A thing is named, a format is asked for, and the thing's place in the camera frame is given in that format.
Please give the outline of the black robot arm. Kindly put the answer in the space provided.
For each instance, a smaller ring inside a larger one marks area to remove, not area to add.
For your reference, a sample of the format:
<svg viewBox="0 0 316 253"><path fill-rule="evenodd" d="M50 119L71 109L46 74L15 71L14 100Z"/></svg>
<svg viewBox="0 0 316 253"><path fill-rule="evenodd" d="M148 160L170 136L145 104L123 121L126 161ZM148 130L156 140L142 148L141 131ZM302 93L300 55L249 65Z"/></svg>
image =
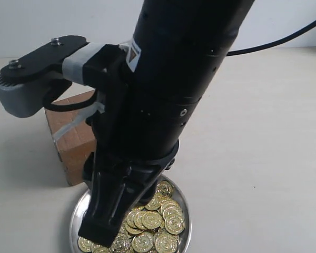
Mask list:
<svg viewBox="0 0 316 253"><path fill-rule="evenodd" d="M92 118L96 150L80 237L110 246L129 209L154 196L179 136L236 39L252 1L145 1L132 37L137 57L110 68L105 111Z"/></svg>

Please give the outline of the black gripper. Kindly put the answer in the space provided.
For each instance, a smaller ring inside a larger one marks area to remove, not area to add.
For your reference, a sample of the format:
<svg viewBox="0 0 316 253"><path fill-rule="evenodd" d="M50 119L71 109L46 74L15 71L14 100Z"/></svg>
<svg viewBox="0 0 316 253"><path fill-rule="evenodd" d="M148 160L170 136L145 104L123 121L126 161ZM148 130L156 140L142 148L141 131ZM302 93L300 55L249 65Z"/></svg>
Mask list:
<svg viewBox="0 0 316 253"><path fill-rule="evenodd" d="M152 188L162 172L171 167L178 149L177 142L163 158L129 162L117 162L92 152L83 167L90 202L78 235L93 243L111 246L125 213L138 202L151 200Z"/></svg>

